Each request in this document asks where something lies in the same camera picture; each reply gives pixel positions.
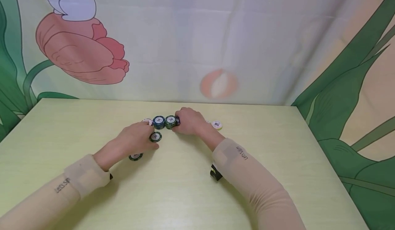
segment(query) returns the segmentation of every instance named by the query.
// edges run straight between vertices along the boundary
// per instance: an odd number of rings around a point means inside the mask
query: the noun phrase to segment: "left hand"
[[[159,149],[159,145],[149,140],[154,127],[148,122],[138,122],[125,127],[117,137],[109,141],[93,158],[104,170],[109,170],[120,160],[147,150]]]

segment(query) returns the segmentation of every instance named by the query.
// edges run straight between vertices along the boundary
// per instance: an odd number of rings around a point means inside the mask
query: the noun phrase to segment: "pink circle print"
[[[238,88],[237,77],[224,69],[211,71],[200,82],[200,92],[208,99],[224,99]]]

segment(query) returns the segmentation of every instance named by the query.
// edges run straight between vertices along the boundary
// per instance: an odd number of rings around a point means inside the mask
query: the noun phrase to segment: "table top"
[[[42,99],[0,143],[0,215],[127,125],[182,106],[219,120],[286,188],[307,229],[368,229],[295,107]],[[195,137],[160,130],[155,152],[125,159],[114,179],[56,229],[256,229],[248,203],[210,176],[211,152]]]

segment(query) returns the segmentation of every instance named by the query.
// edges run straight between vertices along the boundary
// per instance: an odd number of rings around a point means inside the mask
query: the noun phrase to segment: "beige arm sleeve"
[[[2,216],[0,229],[46,229],[81,198],[109,181],[109,172],[104,172],[92,155],[86,155]]]
[[[306,229],[288,192],[244,148],[227,138],[213,158],[217,170],[251,204],[260,230]]]

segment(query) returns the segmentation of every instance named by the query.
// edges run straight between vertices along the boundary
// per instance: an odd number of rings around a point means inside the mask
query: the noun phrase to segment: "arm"
[[[133,124],[94,155],[86,155],[0,218],[1,230],[41,230],[54,225],[75,204],[110,181],[108,171],[130,154],[158,149],[149,142],[153,127]]]
[[[259,229],[306,229],[288,192],[243,147],[225,138],[190,108],[182,108],[176,115],[181,125],[174,131],[197,135],[213,151],[216,168],[249,201]]]

